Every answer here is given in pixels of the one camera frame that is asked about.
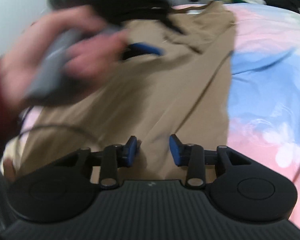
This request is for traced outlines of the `person left hand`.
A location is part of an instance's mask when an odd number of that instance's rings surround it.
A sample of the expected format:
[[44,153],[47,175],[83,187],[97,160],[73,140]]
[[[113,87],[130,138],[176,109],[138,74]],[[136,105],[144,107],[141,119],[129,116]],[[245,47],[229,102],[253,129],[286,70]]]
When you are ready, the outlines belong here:
[[[10,112],[18,114],[30,106],[26,93],[38,76],[53,82],[53,67],[72,79],[83,81],[74,101],[99,89],[109,70],[120,59],[128,43],[126,31],[102,32],[106,23],[88,6],[53,11],[43,16],[19,37],[0,59],[0,96]],[[57,43],[69,29],[89,33],[91,38],[70,47]]]

